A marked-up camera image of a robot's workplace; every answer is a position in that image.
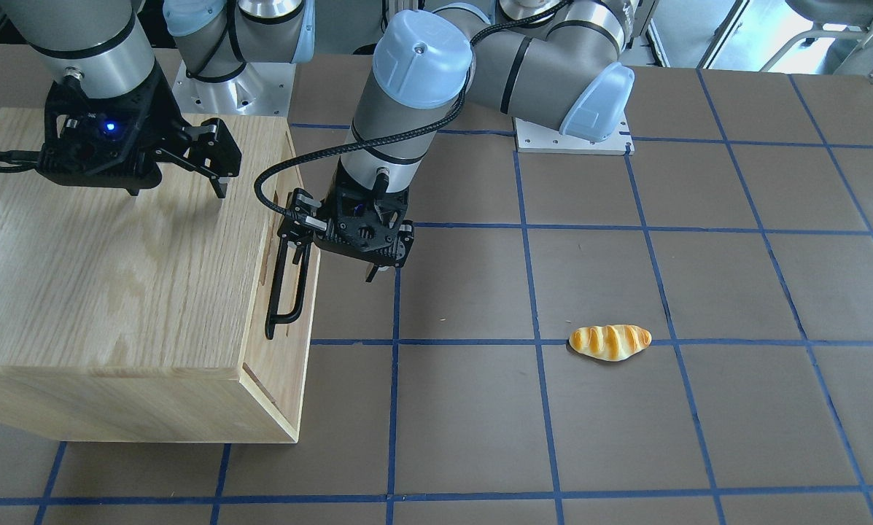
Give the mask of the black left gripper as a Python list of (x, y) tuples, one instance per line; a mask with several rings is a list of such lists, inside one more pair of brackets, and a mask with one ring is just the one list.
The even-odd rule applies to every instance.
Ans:
[(322, 203), (305, 189), (296, 188), (287, 196), (289, 214), (277, 232), (280, 272), (287, 264), (289, 248), (294, 249), (293, 265), (309, 266), (314, 241), (327, 252), (372, 263), (366, 283), (375, 279), (380, 267), (404, 266), (415, 241), (414, 224), (406, 219), (409, 194), (409, 189), (392, 193), (368, 189), (340, 162)]

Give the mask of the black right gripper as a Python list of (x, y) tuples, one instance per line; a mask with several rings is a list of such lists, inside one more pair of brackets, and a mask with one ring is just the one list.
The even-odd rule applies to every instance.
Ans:
[(35, 170), (59, 185), (120, 188), (137, 197), (162, 182), (158, 162), (172, 163), (205, 176), (224, 199), (241, 160), (226, 122), (188, 124), (165, 74), (154, 69), (135, 89), (112, 98), (86, 98), (77, 81), (54, 81)]

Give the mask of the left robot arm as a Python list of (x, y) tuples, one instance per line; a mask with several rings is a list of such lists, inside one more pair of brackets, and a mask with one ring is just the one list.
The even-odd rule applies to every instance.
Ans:
[(616, 132), (635, 74), (621, 61), (632, 42), (634, 1), (499, 1), (494, 19), (472, 4), (396, 14), (373, 53), (345, 144), (262, 172), (337, 160), (329, 193), (293, 190), (282, 216), (275, 273), (303, 278), (313, 246), (365, 260), (376, 272), (406, 262), (415, 226), (411, 182), (433, 137), (480, 104), (563, 136), (599, 143)]

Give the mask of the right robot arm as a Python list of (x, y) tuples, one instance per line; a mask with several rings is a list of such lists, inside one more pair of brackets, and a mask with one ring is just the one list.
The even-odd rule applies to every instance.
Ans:
[(254, 63), (305, 63), (315, 53), (313, 1), (166, 1), (166, 29), (202, 109), (182, 115), (131, 1), (1, 1), (53, 78), (36, 152), (0, 152), (0, 173), (36, 171), (67, 187), (160, 185), (160, 163), (205, 177), (217, 198), (241, 173), (223, 115), (267, 104)]

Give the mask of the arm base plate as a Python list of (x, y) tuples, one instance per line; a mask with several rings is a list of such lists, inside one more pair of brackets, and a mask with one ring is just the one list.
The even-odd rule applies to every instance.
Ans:
[(296, 71), (292, 63), (249, 63), (235, 79), (209, 83), (189, 79), (181, 63), (172, 90), (184, 113), (286, 117)]
[(517, 150), (522, 153), (539, 154), (590, 154), (626, 155), (635, 153), (632, 133), (627, 125), (626, 113), (620, 113), (613, 132), (600, 142), (566, 136), (556, 130), (544, 128), (533, 122), (513, 119)]

